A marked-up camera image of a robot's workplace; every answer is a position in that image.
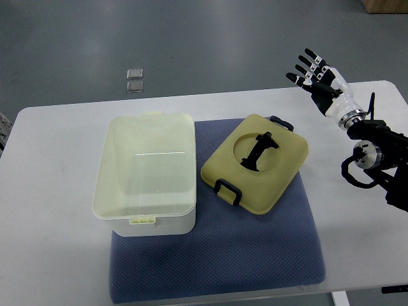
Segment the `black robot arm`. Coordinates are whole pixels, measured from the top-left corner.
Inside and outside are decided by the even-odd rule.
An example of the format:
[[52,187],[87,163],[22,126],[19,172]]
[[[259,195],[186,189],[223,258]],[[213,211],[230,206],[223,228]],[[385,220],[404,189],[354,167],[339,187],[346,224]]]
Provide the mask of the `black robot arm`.
[[[407,211],[407,137],[390,129],[383,120],[374,119],[375,94],[368,107],[369,120],[355,117],[345,123],[347,135],[359,142],[353,154],[341,164],[342,176],[353,186],[370,189],[381,186],[386,191],[387,204]],[[349,173],[354,163],[372,181],[358,181]]]

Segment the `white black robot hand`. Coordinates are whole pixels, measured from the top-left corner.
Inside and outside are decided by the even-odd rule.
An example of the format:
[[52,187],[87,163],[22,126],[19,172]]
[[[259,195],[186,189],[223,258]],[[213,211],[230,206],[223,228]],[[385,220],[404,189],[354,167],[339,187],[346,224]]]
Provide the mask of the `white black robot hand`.
[[351,87],[337,69],[308,48],[298,58],[305,66],[297,64],[298,73],[287,73],[286,77],[311,94],[324,116],[333,118],[343,130],[365,118],[366,112],[354,101]]

